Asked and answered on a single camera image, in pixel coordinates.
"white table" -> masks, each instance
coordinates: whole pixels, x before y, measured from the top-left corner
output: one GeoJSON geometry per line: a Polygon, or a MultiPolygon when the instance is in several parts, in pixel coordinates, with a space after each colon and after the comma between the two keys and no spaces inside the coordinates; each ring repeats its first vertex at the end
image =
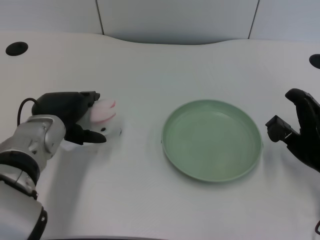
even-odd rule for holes
{"type": "MultiPolygon", "coordinates": [[[[275,114],[299,130],[285,98],[299,88],[320,100],[320,44],[233,40],[156,45],[74,33],[0,32],[0,140],[16,128],[20,102],[47,92],[90,91],[116,99],[121,137],[60,149],[40,176],[45,238],[131,236],[169,240],[313,240],[320,220],[320,174],[273,143],[275,114]],[[29,49],[8,56],[6,47],[29,49]],[[264,150],[257,167],[224,184],[193,180],[164,157],[161,129],[178,106],[217,99],[246,111],[264,150]]],[[[31,103],[23,111],[30,114],[31,103]]]]}

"green plate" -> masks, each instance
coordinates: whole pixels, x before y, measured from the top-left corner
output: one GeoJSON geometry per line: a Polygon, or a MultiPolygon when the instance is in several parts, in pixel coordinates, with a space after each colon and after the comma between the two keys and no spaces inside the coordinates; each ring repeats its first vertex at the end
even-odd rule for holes
{"type": "Polygon", "coordinates": [[[216,100],[179,107],[162,130],[162,147],[172,164],[208,182],[248,173],[260,158],[262,145],[260,132],[246,113],[216,100]]]}

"black grommet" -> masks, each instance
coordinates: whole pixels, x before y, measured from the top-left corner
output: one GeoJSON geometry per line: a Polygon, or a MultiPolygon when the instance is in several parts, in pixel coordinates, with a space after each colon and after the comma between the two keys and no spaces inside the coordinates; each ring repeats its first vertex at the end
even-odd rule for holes
{"type": "Polygon", "coordinates": [[[28,50],[28,44],[26,44],[23,41],[18,41],[10,44],[6,50],[5,53],[9,56],[19,56],[21,54],[24,54],[28,50]]]}
{"type": "Polygon", "coordinates": [[[320,54],[314,54],[309,58],[309,62],[312,66],[317,69],[320,69],[320,54]]]}

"wall seam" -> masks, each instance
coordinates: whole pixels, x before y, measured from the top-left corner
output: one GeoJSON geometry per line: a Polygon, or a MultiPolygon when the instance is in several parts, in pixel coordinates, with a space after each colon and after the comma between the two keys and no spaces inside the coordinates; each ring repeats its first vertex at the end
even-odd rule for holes
{"type": "Polygon", "coordinates": [[[253,28],[255,20],[256,20],[256,15],[257,15],[259,4],[260,4],[260,0],[258,0],[258,3],[256,4],[256,8],[255,8],[255,12],[254,12],[254,16],[253,16],[253,20],[252,20],[252,24],[251,24],[251,28],[250,28],[248,39],[250,39],[250,36],[251,36],[251,31],[252,31],[252,28],[253,28]]]}
{"type": "Polygon", "coordinates": [[[101,27],[102,35],[105,35],[104,26],[102,25],[102,20],[101,20],[101,15],[100,15],[100,10],[99,10],[98,0],[95,0],[95,5],[96,5],[96,10],[98,11],[98,17],[99,17],[99,22],[100,22],[100,27],[101,27]]]}

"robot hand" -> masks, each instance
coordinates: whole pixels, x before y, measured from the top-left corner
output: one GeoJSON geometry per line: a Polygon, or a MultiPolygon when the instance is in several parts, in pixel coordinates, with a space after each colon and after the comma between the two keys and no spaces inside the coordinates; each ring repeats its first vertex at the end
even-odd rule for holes
{"type": "Polygon", "coordinates": [[[83,130],[77,122],[86,114],[100,94],[86,92],[52,92],[38,98],[32,107],[32,115],[54,115],[65,125],[66,141],[83,145],[84,143],[105,143],[106,137],[96,131],[83,130]]]}
{"type": "Polygon", "coordinates": [[[285,97],[296,107],[300,133],[276,115],[266,123],[269,138],[283,141],[297,159],[320,172],[320,105],[309,93],[295,88],[285,97]]]}

